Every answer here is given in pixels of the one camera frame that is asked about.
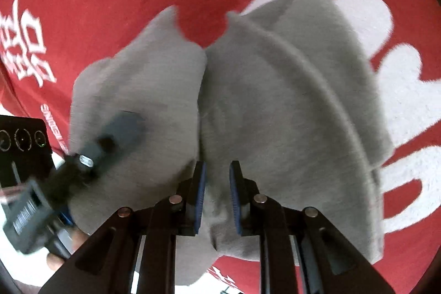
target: black camera module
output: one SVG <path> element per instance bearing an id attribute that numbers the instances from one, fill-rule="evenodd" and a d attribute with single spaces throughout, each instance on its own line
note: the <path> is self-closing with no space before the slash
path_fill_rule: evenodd
<path id="1" fill-rule="evenodd" d="M 10 149 L 10 136 L 6 130 L 0 130 L 0 150 L 6 152 Z"/>
<path id="2" fill-rule="evenodd" d="M 29 151 L 32 147 L 32 137 L 26 129 L 18 129 L 14 135 L 15 144 L 20 151 Z"/>
<path id="3" fill-rule="evenodd" d="M 42 131 L 38 130 L 35 132 L 34 134 L 34 138 L 35 138 L 35 143 L 40 146 L 40 147 L 45 147 L 46 146 L 46 136 L 45 134 L 43 134 Z"/>

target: gray fabric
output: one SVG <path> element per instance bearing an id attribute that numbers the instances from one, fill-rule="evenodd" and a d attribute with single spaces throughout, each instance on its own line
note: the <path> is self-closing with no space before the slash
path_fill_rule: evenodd
<path id="1" fill-rule="evenodd" d="M 178 285 L 220 255 L 259 258 L 257 239 L 235 234 L 235 159 L 262 193 L 287 207 L 317 207 L 378 260 L 376 169 L 392 145 L 372 70 L 333 2 L 275 0 L 243 17 L 229 13 L 226 33 L 205 52 L 175 23 L 174 10 L 164 10 L 76 80 L 71 151 L 119 110 L 140 113 L 149 129 L 140 148 L 70 203 L 78 226 L 91 233 L 121 206 L 140 209 L 173 194 L 191 176 L 200 136 L 208 169 L 201 233 L 178 239 Z"/>

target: white floor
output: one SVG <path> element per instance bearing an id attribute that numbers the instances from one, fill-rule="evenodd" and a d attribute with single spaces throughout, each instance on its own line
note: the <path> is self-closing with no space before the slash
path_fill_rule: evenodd
<path id="1" fill-rule="evenodd" d="M 0 104 L 1 115 L 12 115 Z M 57 154 L 52 155 L 54 163 L 60 165 L 62 158 Z M 5 215 L 0 207 L 0 225 L 3 227 Z M 17 253 L 7 240 L 3 230 L 0 230 L 0 259 L 9 271 L 11 276 L 25 284 L 41 287 L 51 277 L 53 272 L 46 265 L 46 248 L 31 255 Z M 176 294 L 219 294 L 228 287 L 220 280 L 206 273 L 197 282 L 188 287 L 176 286 Z M 132 293 L 136 292 L 136 285 L 132 287 Z M 228 294 L 237 294 L 239 291 L 234 288 L 227 290 Z"/>

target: folded gray garment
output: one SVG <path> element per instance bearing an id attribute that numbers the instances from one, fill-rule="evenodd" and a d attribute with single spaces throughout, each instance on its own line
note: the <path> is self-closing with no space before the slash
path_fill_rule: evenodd
<path id="1" fill-rule="evenodd" d="M 208 169 L 202 225 L 199 236 L 178 237 L 177 285 L 197 280 L 220 255 L 259 259 L 257 238 L 235 233 L 232 160 L 262 193 L 286 207 L 317 207 L 368 260 L 380 259 L 376 170 L 392 144 L 372 70 L 332 0 L 229 13 L 228 30 L 205 52 L 175 24 L 167 8 L 76 80 L 72 152 L 120 110 L 139 113 L 148 128 L 142 146 L 71 201 L 78 226 L 92 233 L 119 207 L 173 194 L 191 176 L 200 137 Z"/>

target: camera lens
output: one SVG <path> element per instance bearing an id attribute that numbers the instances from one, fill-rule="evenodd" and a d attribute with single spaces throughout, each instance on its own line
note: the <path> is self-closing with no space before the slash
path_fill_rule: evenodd
<path id="1" fill-rule="evenodd" d="M 40 147 L 45 147 L 46 146 L 46 136 L 45 134 L 43 134 L 43 132 L 41 132 L 40 130 L 35 132 L 35 143 L 40 146 Z"/>
<path id="2" fill-rule="evenodd" d="M 5 130 L 0 130 L 0 150 L 6 152 L 10 149 L 10 137 L 9 133 Z"/>
<path id="3" fill-rule="evenodd" d="M 26 129 L 18 129 L 14 135 L 15 143 L 21 151 L 29 151 L 32 147 L 32 138 Z"/>

